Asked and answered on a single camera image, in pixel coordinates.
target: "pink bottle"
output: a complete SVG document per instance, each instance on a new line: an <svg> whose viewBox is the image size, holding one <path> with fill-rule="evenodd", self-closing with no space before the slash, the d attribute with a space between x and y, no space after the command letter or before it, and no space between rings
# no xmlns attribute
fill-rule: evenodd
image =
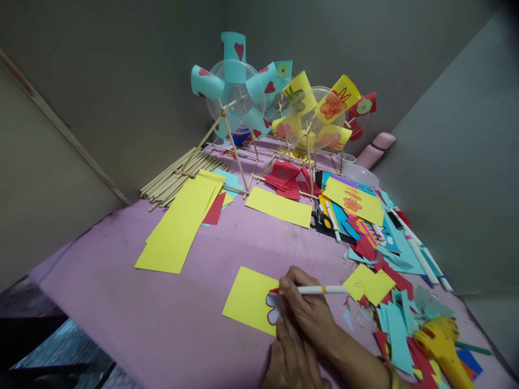
<svg viewBox="0 0 519 389"><path fill-rule="evenodd" d="M371 169L388 153L396 138L387 132L381 132L357 157L357 165Z"/></svg>

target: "pink table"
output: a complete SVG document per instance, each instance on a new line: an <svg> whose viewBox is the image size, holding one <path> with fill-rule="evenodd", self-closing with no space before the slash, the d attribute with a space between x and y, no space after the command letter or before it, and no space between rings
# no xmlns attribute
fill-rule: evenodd
<svg viewBox="0 0 519 389"><path fill-rule="evenodd" d="M271 142L260 143L262 148L277 147ZM269 159L260 158L265 163ZM242 161L250 174L254 161ZM273 337L222 316L240 266L279 278L295 264L328 285L338 284L355 267L341 261L346 243L247 208L238 196L217 226L200 228L181 274L136 270L145 240L163 216L159 209L148 213L149 207L141 200L114 212L30 273L109 356L149 389L258 387ZM419 276L408 279L427 287ZM433 293L456 311L460 341L490 347L458 298L440 287ZM336 321L351 333L342 318L344 297L329 296L328 301ZM374 322L355 304L351 314L352 335L380 354L372 336ZM518 387L494 357L475 357L485 370L475 382L477 388Z"/></svg>

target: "gray wall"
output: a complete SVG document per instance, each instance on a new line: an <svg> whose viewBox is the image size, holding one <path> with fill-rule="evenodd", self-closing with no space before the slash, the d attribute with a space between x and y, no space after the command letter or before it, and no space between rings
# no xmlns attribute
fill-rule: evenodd
<svg viewBox="0 0 519 389"><path fill-rule="evenodd" d="M375 173L458 293L517 287L519 62L500 10L392 132Z"/></svg>
<svg viewBox="0 0 519 389"><path fill-rule="evenodd" d="M121 202L0 66L0 292Z"/></svg>
<svg viewBox="0 0 519 389"><path fill-rule="evenodd" d="M247 36L247 61L261 69L294 60L294 75L332 86L347 74L361 93L377 91L367 134L345 148L357 152L391 131L485 25L487 0L230 0L227 27Z"/></svg>
<svg viewBox="0 0 519 389"><path fill-rule="evenodd" d="M208 128L220 1L0 0L0 47L130 199Z"/></svg>

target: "yellow tool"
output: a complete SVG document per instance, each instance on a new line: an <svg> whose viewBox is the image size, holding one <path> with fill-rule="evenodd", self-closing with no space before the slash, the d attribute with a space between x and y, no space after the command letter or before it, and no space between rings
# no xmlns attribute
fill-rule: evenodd
<svg viewBox="0 0 519 389"><path fill-rule="evenodd" d="M423 354L438 362L453 389L474 389L454 348L459 337L456 322L445 317L427 322L412 335Z"/></svg>

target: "green flower drawing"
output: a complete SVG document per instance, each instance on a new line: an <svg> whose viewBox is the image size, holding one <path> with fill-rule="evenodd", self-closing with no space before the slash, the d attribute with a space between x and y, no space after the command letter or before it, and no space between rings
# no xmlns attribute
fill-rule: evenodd
<svg viewBox="0 0 519 389"><path fill-rule="evenodd" d="M302 89L296 90L295 92L292 91L292 87L289 88L287 91L287 99L294 108L294 111L296 112L303 112L305 108L307 107L303 100L304 100L304 92Z"/></svg>
<svg viewBox="0 0 519 389"><path fill-rule="evenodd" d="M357 113L359 113L360 115L368 113L372 105L373 103L371 102L371 100L364 99L360 101L357 106Z"/></svg>

